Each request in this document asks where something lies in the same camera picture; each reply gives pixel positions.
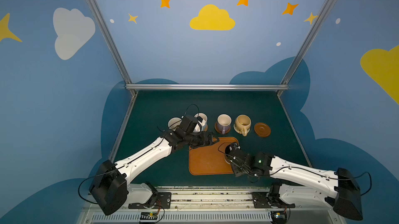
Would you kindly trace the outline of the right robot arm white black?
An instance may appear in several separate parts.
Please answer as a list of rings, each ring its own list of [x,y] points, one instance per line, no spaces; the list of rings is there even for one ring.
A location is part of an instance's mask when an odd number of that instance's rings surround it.
[[[350,171],[323,171],[259,152],[256,155],[241,150],[236,143],[224,150],[225,160],[235,176],[278,179],[269,192],[253,193],[256,208],[295,208],[301,204],[326,207],[347,219],[363,220],[361,189]],[[295,183],[290,186],[281,183]]]

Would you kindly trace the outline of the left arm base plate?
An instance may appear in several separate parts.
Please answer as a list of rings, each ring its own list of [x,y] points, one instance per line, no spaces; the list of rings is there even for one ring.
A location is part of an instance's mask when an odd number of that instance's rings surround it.
[[[156,192],[144,204],[132,203],[128,205],[129,209],[153,209],[164,208],[170,209],[171,193],[170,192]]]

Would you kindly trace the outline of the light blue mug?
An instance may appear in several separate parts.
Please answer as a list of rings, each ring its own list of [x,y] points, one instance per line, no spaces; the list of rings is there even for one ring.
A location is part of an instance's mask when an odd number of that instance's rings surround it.
[[[194,117],[198,120],[198,124],[201,127],[201,131],[207,131],[208,130],[207,115],[205,115],[204,113],[197,113]]]

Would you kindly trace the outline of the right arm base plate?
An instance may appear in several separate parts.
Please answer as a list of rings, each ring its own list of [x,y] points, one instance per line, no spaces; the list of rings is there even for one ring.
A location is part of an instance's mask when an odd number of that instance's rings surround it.
[[[278,193],[271,192],[253,192],[252,201],[254,208],[295,208],[295,204],[283,202]]]

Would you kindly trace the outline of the black mug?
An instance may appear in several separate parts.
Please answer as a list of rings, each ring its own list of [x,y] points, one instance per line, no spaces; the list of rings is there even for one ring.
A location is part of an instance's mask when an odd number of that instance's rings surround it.
[[[224,150],[224,159],[228,164],[232,164],[232,162],[237,161],[235,152],[239,148],[240,146],[236,142],[232,142],[226,146]]]

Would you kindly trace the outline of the white speckled mug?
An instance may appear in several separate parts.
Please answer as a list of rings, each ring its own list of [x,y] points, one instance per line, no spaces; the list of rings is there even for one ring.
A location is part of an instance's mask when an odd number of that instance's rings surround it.
[[[182,119],[181,118],[172,118],[168,122],[168,129],[176,130],[176,128],[180,125]]]

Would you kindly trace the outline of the yellow beige mug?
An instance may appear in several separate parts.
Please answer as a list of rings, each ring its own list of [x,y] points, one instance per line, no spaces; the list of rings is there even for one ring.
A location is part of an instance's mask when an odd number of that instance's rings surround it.
[[[238,134],[246,137],[250,131],[251,119],[247,115],[239,115],[233,127]]]

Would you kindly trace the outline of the lilac mug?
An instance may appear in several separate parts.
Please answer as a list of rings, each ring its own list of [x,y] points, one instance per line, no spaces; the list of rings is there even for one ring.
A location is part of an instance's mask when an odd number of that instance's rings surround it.
[[[231,126],[232,119],[229,115],[227,114],[221,114],[217,118],[217,122],[222,125],[222,126]]]

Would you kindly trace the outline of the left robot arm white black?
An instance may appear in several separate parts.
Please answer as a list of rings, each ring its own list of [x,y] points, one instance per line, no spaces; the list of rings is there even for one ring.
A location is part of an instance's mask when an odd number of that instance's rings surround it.
[[[143,171],[157,161],[184,148],[197,149],[212,146],[219,142],[211,131],[204,131],[202,118],[184,116],[176,128],[164,131],[154,142],[139,152],[119,160],[103,162],[93,177],[89,192],[106,216],[119,210],[129,196],[134,203],[145,205],[155,194],[155,189],[147,183],[128,186]]]

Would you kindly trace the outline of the brown wooden coaster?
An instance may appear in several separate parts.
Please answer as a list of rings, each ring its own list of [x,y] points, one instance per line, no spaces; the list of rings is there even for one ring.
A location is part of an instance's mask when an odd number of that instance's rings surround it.
[[[255,133],[262,138],[266,138],[271,135],[271,128],[265,123],[256,123],[254,130]]]
[[[230,130],[231,130],[231,126],[230,125],[229,126],[222,126],[218,122],[215,123],[214,128],[215,128],[216,132],[218,132],[219,134],[222,134],[222,135],[228,134],[230,132]]]

